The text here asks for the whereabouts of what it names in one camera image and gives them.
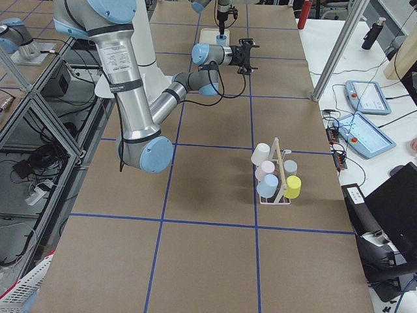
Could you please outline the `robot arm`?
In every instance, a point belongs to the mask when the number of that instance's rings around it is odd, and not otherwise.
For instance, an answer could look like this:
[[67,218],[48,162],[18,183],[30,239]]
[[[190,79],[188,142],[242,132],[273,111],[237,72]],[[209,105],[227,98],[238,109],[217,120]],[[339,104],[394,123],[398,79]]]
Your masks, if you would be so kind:
[[161,135],[160,123],[190,91],[203,96],[220,92],[218,67],[231,65],[247,76],[254,68],[250,52],[256,45],[242,38],[237,46],[196,44],[192,61],[197,72],[178,73],[161,95],[149,103],[132,45],[133,20],[139,14],[135,1],[56,1],[54,24],[58,32],[93,41],[103,66],[109,90],[114,95],[121,124],[117,154],[121,165],[160,173],[172,162],[174,148]]
[[[191,1],[191,3],[193,10],[200,14],[209,5],[210,0],[195,0]],[[225,38],[225,23],[230,15],[232,15],[233,19],[236,21],[238,18],[237,8],[233,6],[229,0],[217,0],[214,5],[214,20],[218,26],[221,39]]]

